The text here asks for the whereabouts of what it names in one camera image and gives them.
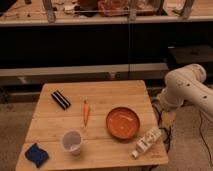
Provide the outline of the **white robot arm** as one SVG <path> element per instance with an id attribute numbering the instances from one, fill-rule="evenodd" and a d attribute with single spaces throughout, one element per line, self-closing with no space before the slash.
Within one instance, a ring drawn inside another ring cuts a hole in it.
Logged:
<path id="1" fill-rule="evenodd" d="M 185 100 L 213 117 L 213 89 L 203 84 L 206 71 L 199 64 L 190 64 L 168 72 L 164 78 L 166 87 L 159 95 L 165 110 L 179 108 Z"/>

